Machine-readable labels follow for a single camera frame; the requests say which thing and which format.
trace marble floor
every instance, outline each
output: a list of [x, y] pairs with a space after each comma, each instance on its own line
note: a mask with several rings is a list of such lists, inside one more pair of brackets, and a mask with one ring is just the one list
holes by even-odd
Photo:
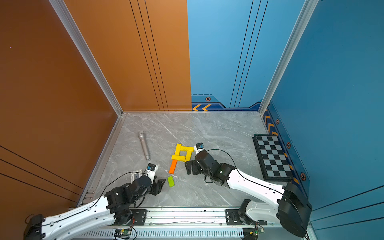
[[[266, 134], [257, 112], [128, 113], [97, 187], [97, 197], [107, 184], [122, 174], [144, 170], [148, 165], [137, 137], [139, 131], [146, 134], [151, 156], [149, 162], [159, 167], [157, 179], [171, 176], [168, 170], [177, 143], [192, 147], [198, 142], [204, 143], [206, 150], [227, 151], [240, 170], [263, 179], [252, 141], [253, 134]], [[225, 153], [210, 153], [219, 163], [233, 165]], [[105, 192], [131, 182], [128, 175], [111, 184]], [[244, 199], [261, 202], [241, 191], [214, 183], [207, 184], [202, 174], [187, 175], [183, 162], [178, 162], [172, 176], [175, 186], [170, 188], [166, 181], [162, 192], [157, 196], [147, 195], [142, 207], [240, 206]]]

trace silver microphone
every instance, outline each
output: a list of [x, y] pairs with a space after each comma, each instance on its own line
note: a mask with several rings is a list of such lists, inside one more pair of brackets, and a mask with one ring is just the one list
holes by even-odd
[[139, 134], [138, 134], [138, 137], [140, 139], [140, 142], [141, 142], [141, 146], [143, 148], [143, 152], [144, 152], [144, 156], [145, 156], [145, 159], [147, 161], [149, 161], [151, 159], [151, 157], [149, 156], [149, 151], [148, 151], [148, 147], [147, 147], [147, 143], [145, 142], [145, 135], [144, 135], [144, 132], [143, 131], [140, 131]]

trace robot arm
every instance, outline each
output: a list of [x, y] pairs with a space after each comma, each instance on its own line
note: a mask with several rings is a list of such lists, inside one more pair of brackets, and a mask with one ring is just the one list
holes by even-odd
[[104, 196], [68, 212], [46, 217], [32, 217], [24, 231], [25, 240], [67, 240], [92, 229], [131, 221], [131, 204], [151, 193], [161, 192], [165, 179], [155, 182], [157, 166], [149, 164], [141, 177], [115, 187]]
[[284, 187], [265, 182], [230, 164], [219, 164], [202, 143], [194, 148], [195, 160], [185, 163], [188, 174], [188, 167], [192, 166], [194, 175], [202, 173], [217, 185], [243, 191], [268, 203], [269, 207], [260, 207], [257, 202], [244, 200], [238, 212], [243, 223], [250, 225], [258, 220], [280, 222], [292, 234], [305, 237], [312, 206], [296, 185], [288, 183]]

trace yellow chevron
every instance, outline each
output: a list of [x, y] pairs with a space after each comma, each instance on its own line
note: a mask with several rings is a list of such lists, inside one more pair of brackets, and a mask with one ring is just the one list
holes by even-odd
[[266, 125], [266, 119], [267, 119], [267, 118], [271, 119], [270, 116], [265, 116], [265, 125]]
[[207, 107], [209, 107], [209, 106], [211, 106], [211, 104], [208, 104], [207, 106], [203, 107], [203, 110], [204, 110], [204, 111], [208, 111], [208, 110], [207, 110]]
[[198, 110], [197, 110], [197, 108], [198, 107], [200, 107], [201, 106], [201, 104], [198, 104], [198, 105], [196, 105], [194, 108], [192, 108], [193, 110], [195, 110], [196, 112], [198, 112]]
[[270, 128], [271, 128], [271, 127], [274, 127], [274, 125], [273, 125], [272, 123], [269, 123], [269, 124], [268, 124], [268, 132], [270, 131]]

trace wooden block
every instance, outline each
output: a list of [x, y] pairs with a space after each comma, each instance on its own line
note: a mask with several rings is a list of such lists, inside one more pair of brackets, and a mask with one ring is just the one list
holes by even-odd
[[169, 168], [169, 173], [174, 174], [175, 173], [175, 168], [176, 168], [177, 160], [172, 160], [172, 164], [170, 165]]
[[191, 160], [192, 151], [187, 151], [187, 156], [185, 157], [185, 161]]
[[180, 148], [180, 151], [184, 151], [184, 152], [187, 152], [187, 151], [194, 151], [195, 149], [193, 147], [181, 147]]
[[176, 155], [172, 155], [172, 160], [178, 160], [178, 161], [182, 161], [182, 162], [185, 162], [185, 157], [184, 156], [176, 156]]
[[172, 176], [168, 177], [168, 185], [169, 185], [169, 187], [173, 187], [175, 185], [175, 182], [173, 181]]
[[176, 156], [180, 155], [180, 148], [181, 148], [181, 143], [178, 143], [178, 144], [176, 145], [176, 151], [175, 151], [175, 155], [176, 155]]

